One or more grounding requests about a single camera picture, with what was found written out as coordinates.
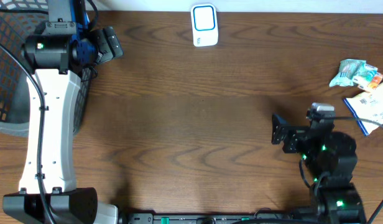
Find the large yellow snack bag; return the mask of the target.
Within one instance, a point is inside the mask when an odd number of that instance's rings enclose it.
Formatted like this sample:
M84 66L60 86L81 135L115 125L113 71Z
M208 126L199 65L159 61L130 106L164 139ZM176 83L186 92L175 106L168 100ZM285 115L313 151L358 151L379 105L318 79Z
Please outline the large yellow snack bag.
M355 118L383 124L383 83L372 93L362 92L343 101Z

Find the light blue tissue pack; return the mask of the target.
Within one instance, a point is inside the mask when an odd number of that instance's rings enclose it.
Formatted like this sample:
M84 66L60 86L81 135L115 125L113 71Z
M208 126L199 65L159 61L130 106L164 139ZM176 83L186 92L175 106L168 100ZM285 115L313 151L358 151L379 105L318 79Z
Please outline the light blue tissue pack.
M377 67L365 63L359 67L352 81L359 86L368 86L377 73L377 70Z

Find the teal snack packet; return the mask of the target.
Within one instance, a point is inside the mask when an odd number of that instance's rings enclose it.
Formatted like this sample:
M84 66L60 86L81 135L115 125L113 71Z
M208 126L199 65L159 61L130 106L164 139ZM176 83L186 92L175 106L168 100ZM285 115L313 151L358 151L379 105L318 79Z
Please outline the teal snack packet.
M346 59L340 62L336 76L330 81L329 87L333 86L353 86L353 76L366 63L365 60Z

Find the small orange carton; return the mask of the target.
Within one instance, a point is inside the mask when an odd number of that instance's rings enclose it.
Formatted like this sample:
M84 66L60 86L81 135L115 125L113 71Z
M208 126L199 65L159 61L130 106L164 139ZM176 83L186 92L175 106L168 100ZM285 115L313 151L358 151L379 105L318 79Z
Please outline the small orange carton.
M383 80L383 74L377 72L367 85L358 85L358 88L366 92L373 92Z

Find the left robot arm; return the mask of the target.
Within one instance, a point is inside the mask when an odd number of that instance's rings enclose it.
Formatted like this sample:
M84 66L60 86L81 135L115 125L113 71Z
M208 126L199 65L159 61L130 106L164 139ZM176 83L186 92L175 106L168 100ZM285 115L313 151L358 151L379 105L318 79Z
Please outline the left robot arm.
M85 5L49 1L44 30L22 45L30 99L27 156L18 191L2 199L4 213L21 223L126 223L118 206L76 185L73 124L82 72L123 54L114 29L96 29Z

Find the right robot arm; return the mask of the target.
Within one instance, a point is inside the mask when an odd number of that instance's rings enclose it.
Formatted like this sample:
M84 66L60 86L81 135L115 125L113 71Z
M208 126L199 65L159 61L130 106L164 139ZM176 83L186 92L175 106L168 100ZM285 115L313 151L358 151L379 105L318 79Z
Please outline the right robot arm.
M293 126L272 115L272 143L283 151L300 154L314 181L308 184L311 205L296 208L290 217L316 223L365 223L362 200L351 182L357 164L355 140L334 130L335 112L307 112L308 126Z

